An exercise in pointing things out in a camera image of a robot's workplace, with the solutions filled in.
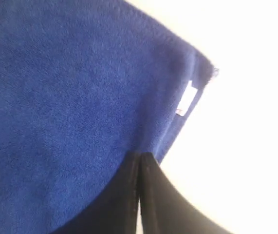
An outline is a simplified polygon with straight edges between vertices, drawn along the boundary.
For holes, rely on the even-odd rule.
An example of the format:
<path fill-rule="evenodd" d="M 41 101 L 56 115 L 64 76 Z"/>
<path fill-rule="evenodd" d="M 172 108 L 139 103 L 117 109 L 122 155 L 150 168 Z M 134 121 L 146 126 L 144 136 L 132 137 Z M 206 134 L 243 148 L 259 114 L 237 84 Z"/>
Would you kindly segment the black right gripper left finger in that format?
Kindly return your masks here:
<path fill-rule="evenodd" d="M 127 152 L 103 191 L 80 214 L 55 234 L 134 234 L 139 194 L 140 154 Z"/>

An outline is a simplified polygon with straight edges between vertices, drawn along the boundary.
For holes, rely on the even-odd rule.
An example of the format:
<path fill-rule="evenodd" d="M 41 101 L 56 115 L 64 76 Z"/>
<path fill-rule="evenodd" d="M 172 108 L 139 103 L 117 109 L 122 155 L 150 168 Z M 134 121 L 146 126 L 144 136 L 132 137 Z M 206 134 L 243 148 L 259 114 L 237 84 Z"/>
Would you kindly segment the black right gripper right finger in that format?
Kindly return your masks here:
<path fill-rule="evenodd" d="M 172 185 L 153 154 L 141 154 L 138 173 L 145 234 L 228 234 L 192 206 Z"/>

